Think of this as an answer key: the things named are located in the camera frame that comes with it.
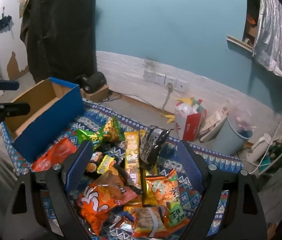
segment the blue cardboard box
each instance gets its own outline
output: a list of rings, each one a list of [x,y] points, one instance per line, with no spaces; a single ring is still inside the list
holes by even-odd
[[[27,102],[31,107],[28,115],[4,121],[12,146],[29,162],[36,161],[48,144],[84,112],[79,86],[57,78],[41,81],[13,102]]]

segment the screw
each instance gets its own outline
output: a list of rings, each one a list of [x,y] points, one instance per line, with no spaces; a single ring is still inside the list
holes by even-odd
[[[249,174],[246,170],[241,170],[240,173],[241,173],[243,176],[247,176],[247,175]]]
[[[53,169],[55,170],[55,171],[57,171],[58,169],[60,169],[61,168],[61,164],[60,163],[57,163],[57,164],[54,164],[53,165]]]
[[[28,168],[25,168],[25,169],[23,169],[23,170],[21,171],[21,173],[22,173],[23,175],[27,174],[28,172],[29,172],[29,169],[28,169]]]
[[[216,170],[216,166],[214,164],[209,164],[208,168],[212,171]]]

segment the wooden shelf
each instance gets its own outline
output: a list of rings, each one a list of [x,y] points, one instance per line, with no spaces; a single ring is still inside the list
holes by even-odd
[[[240,41],[240,40],[238,40],[238,39],[236,39],[236,38],[234,38],[234,37],[232,37],[232,36],[229,36],[229,35],[226,35],[226,39],[227,39],[228,41],[231,41],[231,42],[233,42],[233,43],[239,45],[239,46],[242,47],[243,49],[246,49],[246,50],[248,50],[248,51],[250,51],[250,52],[253,52],[253,50],[252,50],[253,48],[252,48],[250,45],[247,45],[246,43],[244,43],[243,41]]]

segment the silver reflective curtain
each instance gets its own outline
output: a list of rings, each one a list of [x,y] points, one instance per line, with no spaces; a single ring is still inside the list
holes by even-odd
[[[259,30],[254,59],[282,77],[282,5],[278,0],[260,0]]]

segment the blue gripper pad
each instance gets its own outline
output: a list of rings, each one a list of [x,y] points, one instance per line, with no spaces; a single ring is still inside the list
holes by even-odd
[[[64,186],[65,192],[70,193],[72,190],[77,189],[84,171],[92,158],[92,154],[93,145],[89,141],[87,145],[82,149],[80,155],[77,157],[66,176],[66,184]]]
[[[0,80],[0,90],[18,90],[20,84],[18,81]]]
[[[194,190],[202,194],[205,191],[203,186],[203,176],[196,163],[194,162],[191,154],[188,152],[182,141],[177,144],[177,155],[180,159],[180,162],[185,170],[188,180],[191,183],[191,186]]]

